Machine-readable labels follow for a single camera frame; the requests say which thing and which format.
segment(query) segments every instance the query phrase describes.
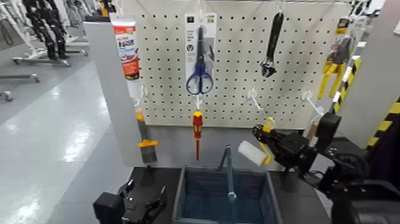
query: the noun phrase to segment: red screwdriver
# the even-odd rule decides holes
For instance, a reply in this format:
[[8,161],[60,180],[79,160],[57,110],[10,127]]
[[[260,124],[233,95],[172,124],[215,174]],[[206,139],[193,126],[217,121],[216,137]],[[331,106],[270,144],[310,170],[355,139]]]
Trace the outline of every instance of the red screwdriver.
[[203,113],[199,110],[196,110],[193,113],[193,127],[195,131],[195,140],[196,140],[196,160],[199,160],[202,125],[203,125]]

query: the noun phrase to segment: yellow pliers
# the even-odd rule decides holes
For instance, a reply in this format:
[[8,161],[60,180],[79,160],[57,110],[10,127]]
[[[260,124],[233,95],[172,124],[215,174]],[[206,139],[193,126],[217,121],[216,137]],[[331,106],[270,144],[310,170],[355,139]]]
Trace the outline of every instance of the yellow pliers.
[[346,70],[346,63],[349,59],[350,54],[350,42],[350,37],[343,37],[341,42],[336,46],[337,50],[332,52],[327,57],[322,71],[324,77],[322,78],[320,91],[318,93],[318,99],[322,99],[322,97],[324,97],[324,92],[329,81],[329,76],[331,76],[332,74],[337,75],[335,82],[330,89],[329,97],[332,98],[335,95],[340,85],[340,82],[342,81],[342,76]]

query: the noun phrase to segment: floor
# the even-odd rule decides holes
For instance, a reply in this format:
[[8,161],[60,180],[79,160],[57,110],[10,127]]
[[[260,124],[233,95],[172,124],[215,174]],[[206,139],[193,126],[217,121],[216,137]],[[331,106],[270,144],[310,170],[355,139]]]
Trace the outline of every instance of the floor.
[[14,65],[10,57],[25,50],[0,54],[1,74],[41,80],[0,80],[14,97],[0,99],[0,223],[97,223],[92,203],[132,170],[123,166],[94,62],[77,55],[71,67]]

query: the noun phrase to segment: plastic basket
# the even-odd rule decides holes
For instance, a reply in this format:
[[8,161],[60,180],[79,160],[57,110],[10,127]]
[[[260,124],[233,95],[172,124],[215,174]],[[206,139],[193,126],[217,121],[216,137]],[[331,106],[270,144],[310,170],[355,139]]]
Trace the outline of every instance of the plastic basket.
[[237,199],[227,197],[226,169],[182,169],[173,211],[173,224],[260,223],[281,224],[268,172],[233,171]]

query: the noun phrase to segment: white pegboard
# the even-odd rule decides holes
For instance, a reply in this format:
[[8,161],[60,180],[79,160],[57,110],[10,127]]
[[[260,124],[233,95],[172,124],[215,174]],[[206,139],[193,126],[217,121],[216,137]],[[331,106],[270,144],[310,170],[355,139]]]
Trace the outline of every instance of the white pegboard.
[[[197,1],[125,0],[124,12],[137,20],[141,82],[149,95],[141,107],[149,125],[192,125],[195,99],[185,88],[185,13]],[[207,1],[215,12],[214,88],[202,97],[204,126],[253,127],[274,117],[277,127],[304,129],[313,112],[301,101],[316,93],[338,20],[349,6],[332,2],[288,2],[275,53],[277,73],[265,79],[265,58],[275,2]],[[247,92],[258,91],[258,111]]]

